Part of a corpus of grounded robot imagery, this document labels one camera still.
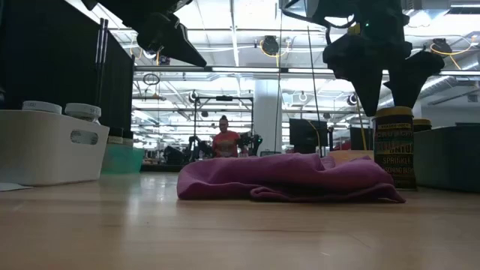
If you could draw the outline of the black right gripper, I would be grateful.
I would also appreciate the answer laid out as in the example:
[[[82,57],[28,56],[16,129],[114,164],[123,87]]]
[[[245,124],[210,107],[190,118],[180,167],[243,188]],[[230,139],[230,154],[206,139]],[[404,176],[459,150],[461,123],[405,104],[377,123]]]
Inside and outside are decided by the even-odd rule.
[[[364,113],[377,112],[383,70],[378,57],[398,53],[410,54],[412,45],[405,41],[404,26],[410,21],[403,14],[401,0],[318,0],[313,21],[328,30],[351,31],[335,41],[327,41],[323,61],[336,79],[350,82]],[[443,57],[420,51],[388,69],[396,107],[413,108],[427,79],[445,66]]]

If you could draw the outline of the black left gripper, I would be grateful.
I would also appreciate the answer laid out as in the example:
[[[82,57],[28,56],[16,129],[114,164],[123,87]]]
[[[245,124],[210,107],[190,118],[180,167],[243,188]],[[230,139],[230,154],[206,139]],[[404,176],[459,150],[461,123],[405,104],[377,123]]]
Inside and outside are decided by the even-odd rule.
[[[92,11],[102,5],[125,26],[135,30],[142,48],[181,62],[204,68],[206,60],[188,40],[187,28],[175,12],[193,0],[81,0]]]

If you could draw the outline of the yellow-lidded dark spice jar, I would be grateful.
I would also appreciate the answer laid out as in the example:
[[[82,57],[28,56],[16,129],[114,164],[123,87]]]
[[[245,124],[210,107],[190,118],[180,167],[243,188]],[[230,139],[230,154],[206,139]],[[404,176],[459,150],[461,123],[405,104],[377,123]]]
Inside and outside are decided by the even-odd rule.
[[[391,175],[396,188],[415,190],[412,109],[405,106],[379,109],[372,122],[375,162]]]
[[[427,118],[414,118],[413,121],[413,131],[430,131],[432,129],[431,121]]]

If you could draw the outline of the white-lidded glass spice jar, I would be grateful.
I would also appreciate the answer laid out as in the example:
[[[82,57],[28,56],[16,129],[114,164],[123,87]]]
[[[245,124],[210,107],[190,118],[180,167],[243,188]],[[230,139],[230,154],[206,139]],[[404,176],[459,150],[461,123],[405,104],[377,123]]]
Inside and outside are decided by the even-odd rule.
[[[62,114],[62,107],[60,105],[39,100],[25,100],[22,103],[22,110]]]
[[[101,108],[86,103],[67,103],[64,109],[67,116],[100,124]]]

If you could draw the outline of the orange plastic bin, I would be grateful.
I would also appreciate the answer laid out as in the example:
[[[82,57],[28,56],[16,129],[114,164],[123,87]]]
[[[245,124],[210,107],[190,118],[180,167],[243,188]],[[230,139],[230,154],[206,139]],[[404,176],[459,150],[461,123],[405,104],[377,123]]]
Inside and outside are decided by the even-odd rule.
[[[369,157],[371,160],[374,159],[374,152],[365,150],[337,150],[330,151],[328,155],[333,157],[336,165],[344,164],[348,161],[364,157]]]

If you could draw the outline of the black monitor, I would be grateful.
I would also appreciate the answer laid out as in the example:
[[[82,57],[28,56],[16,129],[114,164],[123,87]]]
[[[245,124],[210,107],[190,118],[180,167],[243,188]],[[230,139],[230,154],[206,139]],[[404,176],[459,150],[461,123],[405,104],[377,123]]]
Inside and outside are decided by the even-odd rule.
[[[289,144],[293,151],[300,154],[313,154],[317,148],[329,145],[329,130],[326,121],[314,121],[304,118],[289,120]]]

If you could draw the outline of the blue plastic bin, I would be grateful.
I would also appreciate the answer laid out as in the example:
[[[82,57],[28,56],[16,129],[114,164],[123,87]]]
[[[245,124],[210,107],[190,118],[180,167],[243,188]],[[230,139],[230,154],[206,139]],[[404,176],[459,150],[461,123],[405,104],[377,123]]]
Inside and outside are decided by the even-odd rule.
[[[416,184],[480,194],[480,125],[414,133]]]

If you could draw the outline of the person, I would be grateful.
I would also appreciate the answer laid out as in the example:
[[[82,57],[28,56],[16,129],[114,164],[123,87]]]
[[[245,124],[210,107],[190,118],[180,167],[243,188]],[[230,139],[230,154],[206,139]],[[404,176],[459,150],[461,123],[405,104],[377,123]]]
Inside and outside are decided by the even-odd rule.
[[[228,129],[229,122],[225,115],[222,115],[219,120],[220,132],[214,136],[212,149],[216,158],[237,158],[238,144],[237,140],[240,135]]]

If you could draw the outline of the white building pillar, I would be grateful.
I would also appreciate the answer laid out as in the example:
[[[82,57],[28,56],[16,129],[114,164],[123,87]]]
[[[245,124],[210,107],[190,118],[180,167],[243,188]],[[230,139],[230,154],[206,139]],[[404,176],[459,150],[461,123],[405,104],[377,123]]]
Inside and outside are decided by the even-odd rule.
[[[258,152],[280,152],[282,108],[279,83],[273,79],[255,81],[253,91],[253,129],[262,137]]]

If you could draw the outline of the mint green plastic bin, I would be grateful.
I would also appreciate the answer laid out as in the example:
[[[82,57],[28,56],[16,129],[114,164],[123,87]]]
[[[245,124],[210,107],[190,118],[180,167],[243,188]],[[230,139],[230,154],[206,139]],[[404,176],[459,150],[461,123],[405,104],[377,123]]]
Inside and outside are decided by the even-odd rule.
[[[108,144],[103,157],[101,174],[139,173],[144,150],[128,145]]]

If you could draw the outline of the black curtain partition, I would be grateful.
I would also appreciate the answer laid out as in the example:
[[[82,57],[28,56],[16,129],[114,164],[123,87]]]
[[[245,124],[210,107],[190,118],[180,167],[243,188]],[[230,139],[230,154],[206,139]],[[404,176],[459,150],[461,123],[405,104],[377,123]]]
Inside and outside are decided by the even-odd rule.
[[[102,125],[129,131],[134,63],[110,35],[98,90],[99,29],[65,0],[0,0],[0,108],[91,104],[101,108]]]

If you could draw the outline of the purple cloth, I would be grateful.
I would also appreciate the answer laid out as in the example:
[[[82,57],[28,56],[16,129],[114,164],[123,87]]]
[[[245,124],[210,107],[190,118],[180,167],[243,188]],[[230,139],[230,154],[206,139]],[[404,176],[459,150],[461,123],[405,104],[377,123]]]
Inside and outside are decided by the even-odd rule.
[[[368,156],[337,164],[318,154],[222,157],[197,161],[178,174],[181,200],[283,203],[404,203],[392,177]]]

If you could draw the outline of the white plastic bin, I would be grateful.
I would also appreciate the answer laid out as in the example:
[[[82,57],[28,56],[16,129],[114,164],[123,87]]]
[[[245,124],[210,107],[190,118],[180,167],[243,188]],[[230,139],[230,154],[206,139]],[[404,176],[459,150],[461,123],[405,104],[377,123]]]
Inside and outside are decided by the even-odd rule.
[[[0,182],[48,186],[97,180],[109,131],[52,112],[0,110]]]

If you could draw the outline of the black metal frame stand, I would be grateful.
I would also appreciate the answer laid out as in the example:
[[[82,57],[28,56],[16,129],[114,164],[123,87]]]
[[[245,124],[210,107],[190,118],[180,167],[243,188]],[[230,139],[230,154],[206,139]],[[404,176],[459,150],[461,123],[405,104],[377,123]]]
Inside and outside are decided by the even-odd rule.
[[[240,135],[240,139],[238,140],[239,147],[245,147],[247,149],[247,154],[249,156],[256,156],[258,152],[258,148],[262,143],[263,139],[260,135],[257,135],[254,131],[254,98],[253,97],[233,97],[228,95],[221,95],[213,97],[216,101],[238,101],[246,110],[250,113],[250,132],[245,132]],[[199,144],[204,145],[204,141],[199,139],[197,133],[197,113],[202,111],[207,113],[209,109],[204,109],[203,107],[213,99],[212,97],[200,97],[196,96],[193,99],[193,136],[189,138],[189,147],[197,146]]]

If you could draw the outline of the black aluminium table frame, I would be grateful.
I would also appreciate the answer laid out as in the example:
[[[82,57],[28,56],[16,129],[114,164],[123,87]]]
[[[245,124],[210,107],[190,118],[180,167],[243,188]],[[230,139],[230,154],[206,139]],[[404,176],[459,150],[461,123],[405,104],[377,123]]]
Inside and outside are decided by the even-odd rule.
[[[143,164],[140,171],[142,173],[179,173],[183,167],[183,165]]]

